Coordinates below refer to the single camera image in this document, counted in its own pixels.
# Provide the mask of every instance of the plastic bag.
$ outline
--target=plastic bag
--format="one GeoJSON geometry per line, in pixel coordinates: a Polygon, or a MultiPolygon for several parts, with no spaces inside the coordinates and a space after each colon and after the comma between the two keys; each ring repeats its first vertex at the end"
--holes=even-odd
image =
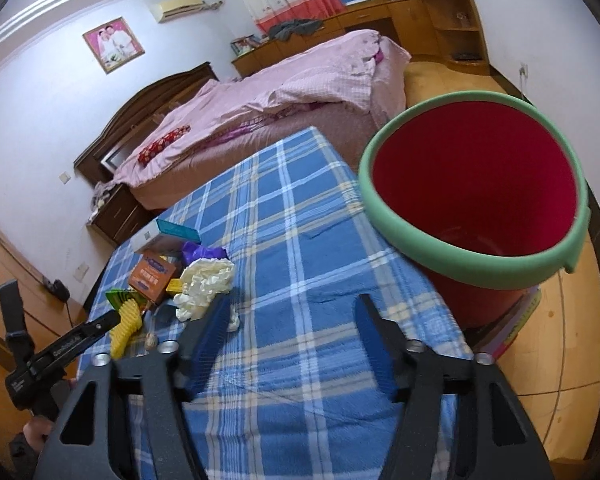
{"type": "Polygon", "coordinates": [[[195,242],[186,242],[182,246],[182,261],[186,266],[190,266],[200,258],[227,260],[229,256],[223,247],[205,247],[195,242]]]}
{"type": "MultiPolygon", "coordinates": [[[[235,276],[235,264],[227,258],[221,260],[200,258],[190,264],[180,277],[182,293],[176,294],[176,317],[179,321],[200,319],[216,294],[229,292],[235,276]]],[[[240,320],[232,306],[229,332],[238,330],[240,320]]]]}

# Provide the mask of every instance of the framed photo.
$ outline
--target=framed photo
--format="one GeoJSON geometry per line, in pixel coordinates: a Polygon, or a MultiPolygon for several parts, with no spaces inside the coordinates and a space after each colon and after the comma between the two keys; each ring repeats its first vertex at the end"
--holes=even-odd
{"type": "Polygon", "coordinates": [[[82,37],[107,74],[144,54],[142,45],[124,18],[103,23],[85,32],[82,37]]]}
{"type": "Polygon", "coordinates": [[[234,50],[234,54],[236,56],[241,56],[242,54],[246,54],[250,52],[257,46],[260,46],[260,42],[258,38],[254,34],[250,36],[243,36],[242,38],[237,38],[231,42],[231,48],[234,50]]]}

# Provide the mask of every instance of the wooden headboard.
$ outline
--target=wooden headboard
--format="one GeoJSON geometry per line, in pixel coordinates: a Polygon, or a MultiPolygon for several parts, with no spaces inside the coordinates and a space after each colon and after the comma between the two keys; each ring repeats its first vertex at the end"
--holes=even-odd
{"type": "Polygon", "coordinates": [[[164,116],[193,98],[210,79],[218,78],[207,62],[142,89],[75,159],[74,169],[92,186],[108,182],[116,168],[158,127],[164,116]]]}

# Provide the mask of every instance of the wooden dresser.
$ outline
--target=wooden dresser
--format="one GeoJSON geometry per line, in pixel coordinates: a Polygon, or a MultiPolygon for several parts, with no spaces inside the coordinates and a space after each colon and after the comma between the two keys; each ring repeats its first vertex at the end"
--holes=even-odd
{"type": "Polygon", "coordinates": [[[233,61],[241,76],[325,41],[370,28],[400,44],[414,60],[445,63],[458,72],[487,75],[489,59],[474,0],[369,0],[324,20],[311,36],[292,34],[288,41],[270,40],[233,61]],[[472,54],[479,60],[461,60],[472,54]]]}
{"type": "Polygon", "coordinates": [[[127,186],[119,184],[88,226],[118,247],[153,218],[155,214],[144,209],[127,186]]]}

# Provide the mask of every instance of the wedding photo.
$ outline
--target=wedding photo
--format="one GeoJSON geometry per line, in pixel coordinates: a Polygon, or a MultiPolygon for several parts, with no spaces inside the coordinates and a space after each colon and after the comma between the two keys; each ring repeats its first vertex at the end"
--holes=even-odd
{"type": "Polygon", "coordinates": [[[144,54],[124,18],[104,23],[82,36],[107,74],[144,54]]]}

